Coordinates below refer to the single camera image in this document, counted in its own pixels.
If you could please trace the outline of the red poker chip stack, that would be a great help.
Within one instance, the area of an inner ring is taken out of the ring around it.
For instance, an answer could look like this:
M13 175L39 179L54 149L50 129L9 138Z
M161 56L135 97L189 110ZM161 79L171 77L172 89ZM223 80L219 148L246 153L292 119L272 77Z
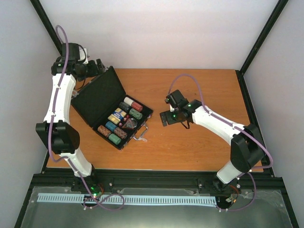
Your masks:
M143 109L143 106L140 105L139 103L135 102L135 101L132 102L131 107L132 107L133 109L135 109L136 111L138 111L138 112L141 112L142 109Z

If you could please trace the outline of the black poker set case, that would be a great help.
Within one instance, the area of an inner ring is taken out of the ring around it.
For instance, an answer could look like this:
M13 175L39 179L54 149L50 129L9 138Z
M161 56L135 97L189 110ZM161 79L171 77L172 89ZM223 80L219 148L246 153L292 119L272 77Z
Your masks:
M117 124L117 127L125 131L128 136L127 138L122 139L119 145L115 145L108 138L100 134L97 131L97 128L100 125L105 126L109 121L108 116L112 114L114 110L119 108L119 104L124 101L125 97L129 97L143 106L143 109L140 112L143 116L141 120L136 120L137 126L133 129L124 129L123 125L125 123L123 123L123 120L120 122L123 124L122 126ZM83 118L86 124L88 124L99 136L119 150L123 149L124 146L127 145L127 143L133 138L133 136L135 136L138 130L145 125L153 114L153 110L151 108L127 95L115 69L112 66L110 66L106 72L95 77L91 82L85 85L84 88L78 92L78 95L76 95L75 98L72 98L71 105Z

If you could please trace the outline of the light blue poker chip stack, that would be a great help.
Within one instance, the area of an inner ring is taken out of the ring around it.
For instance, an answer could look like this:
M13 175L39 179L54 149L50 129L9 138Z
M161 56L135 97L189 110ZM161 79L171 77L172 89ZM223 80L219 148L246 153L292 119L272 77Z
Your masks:
M109 129L111 132L114 132L115 129L117 128L117 125L115 125L114 123L112 123L111 121L108 121L106 124L105 124L105 127L107 129Z

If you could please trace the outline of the blue yellow card deck box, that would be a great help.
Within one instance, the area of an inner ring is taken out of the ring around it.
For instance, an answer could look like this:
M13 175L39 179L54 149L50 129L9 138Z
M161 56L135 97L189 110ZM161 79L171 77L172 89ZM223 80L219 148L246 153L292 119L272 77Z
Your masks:
M108 120L117 125L125 118L126 115L127 113L124 110L117 108L108 116Z

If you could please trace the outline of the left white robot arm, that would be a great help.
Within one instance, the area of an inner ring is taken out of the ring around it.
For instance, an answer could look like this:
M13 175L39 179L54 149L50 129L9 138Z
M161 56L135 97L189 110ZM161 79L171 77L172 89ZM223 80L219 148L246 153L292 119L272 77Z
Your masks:
M48 150L50 159L57 163L65 160L76 177L83 177L82 185L88 191L98 188L99 179L94 166L80 149L80 135L69 120L71 99L76 82L95 77L106 71L100 59L57 61L51 68L52 94L42 123L36 124L36 133Z

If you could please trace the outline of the dark green poker chip stack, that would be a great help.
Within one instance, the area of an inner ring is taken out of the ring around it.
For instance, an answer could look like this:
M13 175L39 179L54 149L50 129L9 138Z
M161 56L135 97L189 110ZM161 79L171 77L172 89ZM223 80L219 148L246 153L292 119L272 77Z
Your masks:
M139 111L135 110L134 108L130 109L129 114L132 115L137 120L141 120L143 117L143 114L140 113Z

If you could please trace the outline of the light green poker chip stack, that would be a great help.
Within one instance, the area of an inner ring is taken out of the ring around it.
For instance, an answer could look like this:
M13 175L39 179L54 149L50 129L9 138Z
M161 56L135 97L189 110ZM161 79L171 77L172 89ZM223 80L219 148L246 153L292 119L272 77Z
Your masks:
M113 142L115 145L119 145L121 142L121 138L117 136L116 134L112 133L109 135L108 139Z

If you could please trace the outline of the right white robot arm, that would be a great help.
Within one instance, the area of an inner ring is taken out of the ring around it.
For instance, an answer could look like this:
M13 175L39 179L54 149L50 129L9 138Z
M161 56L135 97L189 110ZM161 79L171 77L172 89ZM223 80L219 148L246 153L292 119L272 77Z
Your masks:
M227 185L243 173L254 168L265 156L261 134L258 128L250 124L244 126L235 123L203 106L198 100L193 100L183 107L170 107L160 113L163 126L187 122L184 125L189 129L190 123L202 126L230 146L230 160L217 172L216 181Z

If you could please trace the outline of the orange white poker chip stack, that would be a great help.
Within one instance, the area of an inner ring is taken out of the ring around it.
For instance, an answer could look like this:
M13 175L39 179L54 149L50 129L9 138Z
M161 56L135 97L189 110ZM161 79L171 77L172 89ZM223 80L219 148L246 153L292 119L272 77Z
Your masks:
M107 129L105 126L103 125L100 125L98 128L97 128L97 131L102 134L104 137L108 138L110 135L111 135L111 131L109 129Z

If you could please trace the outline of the dark blue poker chip stack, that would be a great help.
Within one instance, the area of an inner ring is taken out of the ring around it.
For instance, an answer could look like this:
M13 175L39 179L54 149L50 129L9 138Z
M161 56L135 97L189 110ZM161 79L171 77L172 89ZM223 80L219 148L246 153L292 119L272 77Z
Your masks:
M125 111L126 113L129 113L130 109L132 108L131 106L129 106L127 103L125 102L121 102L119 104L119 108L122 109L123 111Z

